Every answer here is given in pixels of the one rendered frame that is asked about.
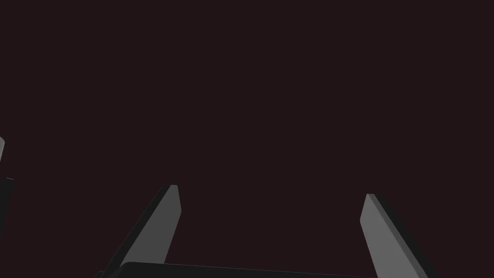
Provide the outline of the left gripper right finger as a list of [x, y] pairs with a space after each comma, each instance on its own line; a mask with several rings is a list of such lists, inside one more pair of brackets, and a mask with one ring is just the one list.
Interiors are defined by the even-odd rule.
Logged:
[[360, 225], [378, 278], [440, 278], [383, 195], [366, 195]]

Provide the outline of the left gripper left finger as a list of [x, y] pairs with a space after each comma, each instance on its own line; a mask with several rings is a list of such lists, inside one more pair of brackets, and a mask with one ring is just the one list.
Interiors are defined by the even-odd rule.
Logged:
[[128, 262], [163, 264], [181, 215], [177, 185], [164, 185], [117, 249], [102, 277]]

